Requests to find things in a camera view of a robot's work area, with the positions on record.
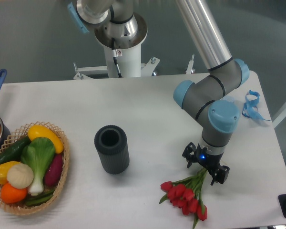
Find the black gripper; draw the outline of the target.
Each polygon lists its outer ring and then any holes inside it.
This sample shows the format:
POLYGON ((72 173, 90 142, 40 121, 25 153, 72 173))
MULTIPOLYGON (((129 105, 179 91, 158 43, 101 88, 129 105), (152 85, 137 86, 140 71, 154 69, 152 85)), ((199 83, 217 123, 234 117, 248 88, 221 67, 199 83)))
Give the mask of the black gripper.
POLYGON ((223 153, 222 147, 213 147, 199 143, 196 149, 195 144, 190 142, 185 147, 182 157, 187 161, 187 168, 190 168, 193 163, 197 162, 205 167, 212 176, 210 184, 212 186, 214 183, 223 184, 228 178, 230 167, 219 164, 223 153))

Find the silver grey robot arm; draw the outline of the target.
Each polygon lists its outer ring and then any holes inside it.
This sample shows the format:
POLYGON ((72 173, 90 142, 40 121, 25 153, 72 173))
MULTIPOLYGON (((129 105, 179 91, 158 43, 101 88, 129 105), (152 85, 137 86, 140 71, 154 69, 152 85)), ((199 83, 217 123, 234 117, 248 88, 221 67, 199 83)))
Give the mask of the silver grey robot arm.
MULTIPOLYGON (((229 167, 220 160, 240 117, 237 106, 224 97, 248 79, 249 69, 231 56, 204 0, 178 0, 176 5, 209 72, 198 83, 181 82, 173 93, 175 102, 203 128, 198 145, 188 145, 183 156, 222 184, 229 167)), ((72 0, 67 8, 81 32, 94 32, 103 46, 110 78, 143 76, 141 44, 147 25, 133 11, 132 1, 72 0)))

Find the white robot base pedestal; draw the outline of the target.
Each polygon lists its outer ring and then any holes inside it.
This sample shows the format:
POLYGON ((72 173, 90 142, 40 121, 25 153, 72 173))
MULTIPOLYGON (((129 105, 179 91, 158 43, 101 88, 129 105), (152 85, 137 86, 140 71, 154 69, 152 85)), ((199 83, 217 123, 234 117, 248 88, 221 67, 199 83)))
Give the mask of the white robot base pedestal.
POLYGON ((129 49, 104 47, 105 66, 80 67, 74 63, 74 80, 91 79, 94 75, 105 75, 108 78, 131 78, 156 76, 156 67, 160 59, 152 57, 148 62, 141 63, 141 46, 129 49))

